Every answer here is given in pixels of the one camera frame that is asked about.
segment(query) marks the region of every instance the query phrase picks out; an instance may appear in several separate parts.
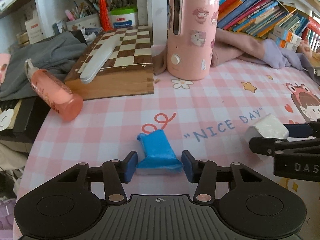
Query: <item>pink liquid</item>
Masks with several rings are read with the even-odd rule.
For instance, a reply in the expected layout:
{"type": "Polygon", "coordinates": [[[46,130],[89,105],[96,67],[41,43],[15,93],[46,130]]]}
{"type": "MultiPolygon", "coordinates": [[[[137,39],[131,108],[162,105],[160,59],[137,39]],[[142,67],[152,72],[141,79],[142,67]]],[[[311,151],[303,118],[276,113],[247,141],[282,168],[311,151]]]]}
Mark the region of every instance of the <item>pink liquid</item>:
{"type": "Polygon", "coordinates": [[[31,86],[64,121],[71,121],[80,113],[82,97],[45,69],[39,69],[32,75],[31,86]]]}

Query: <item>white container with green lid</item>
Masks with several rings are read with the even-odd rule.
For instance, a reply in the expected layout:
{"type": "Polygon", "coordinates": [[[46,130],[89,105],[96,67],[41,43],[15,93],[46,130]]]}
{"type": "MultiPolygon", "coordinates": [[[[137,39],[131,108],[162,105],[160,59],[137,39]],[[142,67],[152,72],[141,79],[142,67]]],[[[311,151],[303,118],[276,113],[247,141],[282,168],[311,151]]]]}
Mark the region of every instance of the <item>white container with green lid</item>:
{"type": "Polygon", "coordinates": [[[124,28],[138,25],[137,6],[127,6],[114,9],[110,12],[114,28],[124,28]]]}

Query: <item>blue plastic wrapper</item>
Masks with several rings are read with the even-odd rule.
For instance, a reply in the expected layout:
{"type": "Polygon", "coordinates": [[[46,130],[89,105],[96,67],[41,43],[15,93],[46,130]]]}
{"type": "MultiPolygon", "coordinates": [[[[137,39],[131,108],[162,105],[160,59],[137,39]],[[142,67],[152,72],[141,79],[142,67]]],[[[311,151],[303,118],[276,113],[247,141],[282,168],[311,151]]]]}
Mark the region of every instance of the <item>blue plastic wrapper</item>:
{"type": "Polygon", "coordinates": [[[179,173],[183,169],[182,162],[174,154],[163,130],[153,133],[138,135],[144,154],[144,158],[137,165],[139,174],[164,174],[179,173]]]}

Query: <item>pink humidifier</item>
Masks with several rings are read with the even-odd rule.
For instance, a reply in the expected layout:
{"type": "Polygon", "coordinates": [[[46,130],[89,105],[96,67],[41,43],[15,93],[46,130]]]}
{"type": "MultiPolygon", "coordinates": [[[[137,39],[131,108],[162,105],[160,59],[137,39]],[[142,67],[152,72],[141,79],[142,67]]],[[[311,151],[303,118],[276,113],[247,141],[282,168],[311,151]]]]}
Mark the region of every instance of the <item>pink humidifier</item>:
{"type": "Polygon", "coordinates": [[[169,0],[168,71],[185,80],[209,74],[219,0],[169,0]]]}

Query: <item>pink checkered tablecloth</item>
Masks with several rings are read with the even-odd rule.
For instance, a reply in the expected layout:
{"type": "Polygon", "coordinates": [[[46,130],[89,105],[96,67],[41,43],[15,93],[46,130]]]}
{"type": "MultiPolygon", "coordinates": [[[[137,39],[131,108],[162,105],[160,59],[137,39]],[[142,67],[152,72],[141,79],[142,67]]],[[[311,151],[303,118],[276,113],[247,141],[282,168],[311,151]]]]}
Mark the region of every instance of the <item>pink checkered tablecloth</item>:
{"type": "MultiPolygon", "coordinates": [[[[320,184],[273,176],[273,159],[251,153],[243,138],[249,125],[269,113],[283,123],[320,118],[320,110],[308,107],[303,112],[295,100],[294,90],[305,89],[302,84],[306,92],[319,97],[318,85],[310,77],[294,68],[276,70],[233,60],[212,68],[209,76],[196,82],[179,80],[168,72],[156,78],[154,95],[85,101],[80,115],[69,123],[50,111],[29,155],[19,197],[79,162],[101,166],[110,159],[123,159],[132,150],[141,156],[137,135],[163,128],[178,158],[189,150],[196,159],[219,166],[241,162],[298,194],[308,209],[300,236],[320,239],[320,184]]],[[[196,188],[184,173],[134,175],[123,186],[128,196],[193,196],[196,188]]],[[[225,183],[218,183],[216,197],[226,192],[225,183]]],[[[14,239],[18,237],[15,227],[14,239]]]]}

